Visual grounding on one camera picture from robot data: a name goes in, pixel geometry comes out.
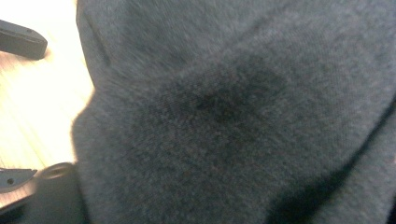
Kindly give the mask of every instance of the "light wood table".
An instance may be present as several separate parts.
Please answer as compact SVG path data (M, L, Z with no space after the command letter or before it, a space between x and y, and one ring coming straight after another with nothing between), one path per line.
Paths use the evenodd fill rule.
M40 61L0 52L0 167L42 170L74 162L71 126L93 91L76 0L2 0L0 5L0 20L33 29L49 42ZM0 194L0 208L32 192L27 184Z

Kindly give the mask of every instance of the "black plastic object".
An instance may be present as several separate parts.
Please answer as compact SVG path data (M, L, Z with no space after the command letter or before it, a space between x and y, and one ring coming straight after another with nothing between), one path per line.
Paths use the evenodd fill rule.
M23 224L90 223L72 164L53 165L45 169L36 181L36 193L26 205Z
M21 223L23 213L26 211L27 204L32 201L32 196L23 198L15 203L9 204L0 209L1 224Z
M26 58L44 58L47 40L38 32L7 21L0 21L0 50Z

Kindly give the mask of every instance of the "wooden surface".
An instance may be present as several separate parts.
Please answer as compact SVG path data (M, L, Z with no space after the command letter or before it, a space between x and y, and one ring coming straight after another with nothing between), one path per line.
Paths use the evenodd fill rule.
M75 17L76 0L1 1L0 20L39 32L49 45L40 61L0 52L0 167L42 170L76 161L71 125L92 83ZM28 184L0 194L0 208L31 192Z

